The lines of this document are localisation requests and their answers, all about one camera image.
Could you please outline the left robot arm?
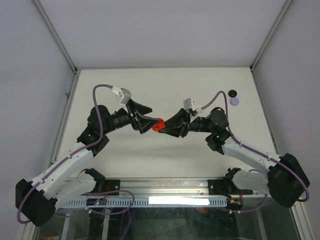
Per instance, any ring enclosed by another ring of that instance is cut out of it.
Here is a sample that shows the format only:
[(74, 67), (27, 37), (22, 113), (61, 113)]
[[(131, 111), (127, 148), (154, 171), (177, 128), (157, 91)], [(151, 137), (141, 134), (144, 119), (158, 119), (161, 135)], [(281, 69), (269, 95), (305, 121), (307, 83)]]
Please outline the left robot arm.
[(100, 194), (105, 177), (90, 168), (84, 175), (66, 182), (76, 168), (96, 157), (109, 143), (108, 133), (130, 125), (140, 134), (160, 121), (147, 115), (153, 110), (132, 99), (111, 114), (106, 106), (95, 104), (87, 118), (87, 126), (72, 148), (44, 172), (28, 181), (21, 179), (15, 186), (15, 206), (20, 224), (36, 227), (46, 224), (62, 205), (86, 193)]

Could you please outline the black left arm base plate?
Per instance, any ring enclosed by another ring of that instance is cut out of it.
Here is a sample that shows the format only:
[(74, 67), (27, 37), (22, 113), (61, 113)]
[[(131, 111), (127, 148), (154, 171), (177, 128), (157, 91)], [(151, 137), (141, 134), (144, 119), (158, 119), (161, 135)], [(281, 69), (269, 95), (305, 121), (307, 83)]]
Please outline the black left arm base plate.
[(120, 190), (120, 187), (120, 179), (105, 179), (99, 181), (91, 192), (84, 193), (83, 196), (118, 196), (119, 193), (113, 191)]

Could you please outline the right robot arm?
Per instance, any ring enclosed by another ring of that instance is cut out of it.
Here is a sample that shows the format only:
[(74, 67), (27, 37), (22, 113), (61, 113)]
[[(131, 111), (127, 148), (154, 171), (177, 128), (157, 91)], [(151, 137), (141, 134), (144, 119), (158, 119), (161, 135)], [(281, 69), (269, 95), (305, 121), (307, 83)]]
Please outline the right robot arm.
[(301, 202), (302, 195), (310, 197), (310, 181), (297, 158), (286, 153), (281, 156), (263, 151), (237, 138), (230, 130), (225, 111), (214, 108), (206, 117), (191, 119), (185, 109), (180, 109), (158, 130), (176, 138), (184, 138), (188, 133), (207, 133), (205, 141), (213, 152), (235, 158), (252, 167), (253, 171), (238, 167), (229, 169), (224, 176), (223, 187), (230, 194), (238, 190), (251, 190), (269, 195), (285, 208)]

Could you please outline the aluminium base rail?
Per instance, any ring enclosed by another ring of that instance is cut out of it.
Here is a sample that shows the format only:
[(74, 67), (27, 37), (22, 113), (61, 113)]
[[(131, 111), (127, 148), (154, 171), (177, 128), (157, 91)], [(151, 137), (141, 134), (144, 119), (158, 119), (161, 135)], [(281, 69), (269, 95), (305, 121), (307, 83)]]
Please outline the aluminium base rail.
[(136, 198), (148, 197), (188, 197), (188, 198), (223, 198), (224, 195), (209, 195), (208, 178), (121, 178), (119, 195), (93, 195), (129, 198), (133, 193)]

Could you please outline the aluminium frame post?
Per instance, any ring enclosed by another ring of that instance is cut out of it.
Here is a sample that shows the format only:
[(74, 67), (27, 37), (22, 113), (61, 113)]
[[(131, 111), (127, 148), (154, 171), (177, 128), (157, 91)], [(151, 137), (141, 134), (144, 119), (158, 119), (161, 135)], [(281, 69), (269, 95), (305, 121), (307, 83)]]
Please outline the aluminium frame post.
[(40, 0), (31, 0), (32, 5), (34, 6), (36, 12), (38, 13), (39, 17), (41, 18), (44, 26), (46, 27), (50, 37), (52, 38), (53, 42), (55, 43), (57, 49), (59, 50), (60, 54), (64, 58), (65, 62), (67, 63), (68, 67), (71, 69), (71, 71), (76, 74), (77, 73), (77, 67), (72, 60), (70, 54), (68, 53), (65, 45), (63, 44), (56, 28), (54, 27), (47, 11), (45, 10), (43, 4)]
[(285, 0), (283, 5), (281, 6), (281, 9), (279, 10), (275, 20), (273, 21), (261, 47), (259, 48), (254, 60), (252, 61), (250, 65), (250, 71), (254, 72), (255, 68), (257, 67), (260, 59), (262, 58), (264, 52), (266, 51), (268, 45), (271, 43), (277, 29), (281, 25), (283, 19), (285, 18), (287, 12), (289, 11), (290, 7), (294, 3), (294, 0)]

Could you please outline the aluminium frame post right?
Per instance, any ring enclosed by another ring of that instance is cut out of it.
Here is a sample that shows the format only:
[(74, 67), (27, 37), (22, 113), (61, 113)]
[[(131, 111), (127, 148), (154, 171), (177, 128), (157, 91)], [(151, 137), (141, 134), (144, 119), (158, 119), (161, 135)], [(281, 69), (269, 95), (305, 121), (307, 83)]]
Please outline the aluminium frame post right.
[(290, 7), (294, 3), (294, 0), (285, 0), (283, 5), (281, 6), (281, 9), (279, 10), (275, 20), (273, 21), (261, 47), (259, 48), (254, 60), (252, 61), (250, 65), (250, 71), (254, 72), (255, 68), (257, 67), (260, 59), (262, 58), (264, 52), (266, 51), (268, 45), (271, 43), (277, 29), (281, 25), (283, 19), (285, 18), (287, 12), (289, 11)]

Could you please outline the orange charging case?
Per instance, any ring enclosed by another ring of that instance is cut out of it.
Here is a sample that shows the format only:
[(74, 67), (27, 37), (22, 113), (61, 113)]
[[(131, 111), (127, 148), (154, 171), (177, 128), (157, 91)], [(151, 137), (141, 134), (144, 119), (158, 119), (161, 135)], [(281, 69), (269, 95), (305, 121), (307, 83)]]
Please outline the orange charging case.
[(166, 128), (165, 121), (162, 118), (157, 118), (158, 123), (152, 127), (152, 130), (155, 132), (159, 132)]

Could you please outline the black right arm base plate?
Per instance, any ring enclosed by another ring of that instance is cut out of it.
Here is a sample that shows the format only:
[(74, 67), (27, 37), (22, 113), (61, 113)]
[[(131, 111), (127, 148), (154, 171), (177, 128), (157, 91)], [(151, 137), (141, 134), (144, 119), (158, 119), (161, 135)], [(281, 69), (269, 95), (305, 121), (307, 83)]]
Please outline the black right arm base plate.
[(249, 189), (239, 189), (232, 182), (220, 179), (209, 179), (207, 181), (208, 194), (213, 195), (222, 195), (230, 198), (231, 195), (253, 195), (253, 191)]

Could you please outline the lilac charging case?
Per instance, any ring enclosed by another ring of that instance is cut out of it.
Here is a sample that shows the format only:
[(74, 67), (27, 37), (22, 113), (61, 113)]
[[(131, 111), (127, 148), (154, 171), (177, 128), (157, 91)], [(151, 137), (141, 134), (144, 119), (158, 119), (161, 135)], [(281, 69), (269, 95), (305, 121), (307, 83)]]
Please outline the lilac charging case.
[(232, 97), (229, 102), (232, 106), (237, 106), (240, 103), (240, 100), (237, 97)]

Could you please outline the black charging case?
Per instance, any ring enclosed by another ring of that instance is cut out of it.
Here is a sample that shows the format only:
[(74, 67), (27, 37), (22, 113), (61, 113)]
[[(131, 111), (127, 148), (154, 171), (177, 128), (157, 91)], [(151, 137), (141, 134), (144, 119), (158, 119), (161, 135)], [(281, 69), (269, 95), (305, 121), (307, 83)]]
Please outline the black charging case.
[(234, 90), (234, 89), (231, 89), (231, 90), (228, 91), (228, 96), (229, 96), (230, 98), (235, 98), (237, 95), (238, 95), (238, 93), (237, 93), (237, 91)]

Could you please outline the aluminium frame post left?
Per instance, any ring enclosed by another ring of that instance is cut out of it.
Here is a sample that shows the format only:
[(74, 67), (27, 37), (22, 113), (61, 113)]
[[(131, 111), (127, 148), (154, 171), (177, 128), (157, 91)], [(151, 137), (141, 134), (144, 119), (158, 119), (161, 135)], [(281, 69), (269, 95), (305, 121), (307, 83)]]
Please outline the aluminium frame post left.
[(39, 17), (41, 18), (44, 26), (46, 27), (50, 37), (52, 38), (53, 42), (55, 43), (57, 49), (59, 50), (60, 54), (64, 58), (65, 62), (67, 63), (68, 67), (71, 69), (71, 71), (76, 74), (77, 73), (77, 67), (72, 60), (70, 54), (68, 53), (65, 45), (63, 44), (56, 28), (54, 27), (47, 11), (45, 10), (43, 4), (40, 0), (31, 0), (32, 5), (34, 6), (36, 12), (38, 13)]

